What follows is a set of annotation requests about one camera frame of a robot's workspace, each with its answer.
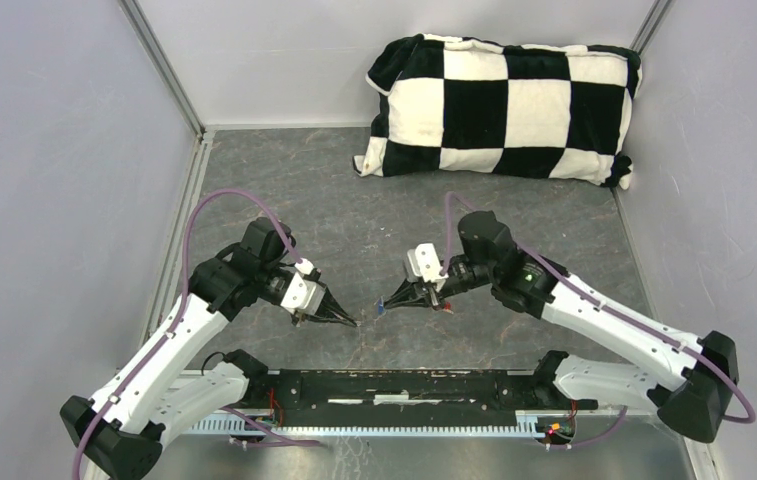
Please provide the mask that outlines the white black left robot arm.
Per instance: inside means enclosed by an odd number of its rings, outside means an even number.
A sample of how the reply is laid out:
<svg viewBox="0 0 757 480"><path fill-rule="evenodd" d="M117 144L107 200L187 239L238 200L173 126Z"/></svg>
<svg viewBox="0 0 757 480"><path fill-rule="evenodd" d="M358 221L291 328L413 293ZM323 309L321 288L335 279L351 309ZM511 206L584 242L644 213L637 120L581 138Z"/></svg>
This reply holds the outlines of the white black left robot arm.
<svg viewBox="0 0 757 480"><path fill-rule="evenodd" d="M263 300L302 321L354 326L307 260L284 263L288 226L258 217L242 239L197 265L188 291L132 359L89 397L73 395L61 419L80 454L111 479L142 479L165 447L193 424L237 401L260 405L268 381L243 354L176 392L188 362L245 308Z"/></svg>

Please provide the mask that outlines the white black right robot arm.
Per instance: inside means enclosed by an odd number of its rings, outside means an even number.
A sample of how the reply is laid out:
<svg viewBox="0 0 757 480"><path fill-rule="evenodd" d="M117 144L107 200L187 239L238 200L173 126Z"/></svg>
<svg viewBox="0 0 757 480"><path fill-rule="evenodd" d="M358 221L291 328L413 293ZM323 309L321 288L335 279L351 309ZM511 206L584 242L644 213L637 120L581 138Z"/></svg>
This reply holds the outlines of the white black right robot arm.
<svg viewBox="0 0 757 480"><path fill-rule="evenodd" d="M446 310L449 298L487 286L504 307L579 333L624 358L590 361L550 351L531 382L534 400L556 408L567 399L653 410L671 430L711 443L731 421L738 393L734 340L718 331L700 337L657 322L595 291L577 275L513 239L492 211L458 225L462 252L442 263L423 243L404 261L406 278L382 305Z"/></svg>

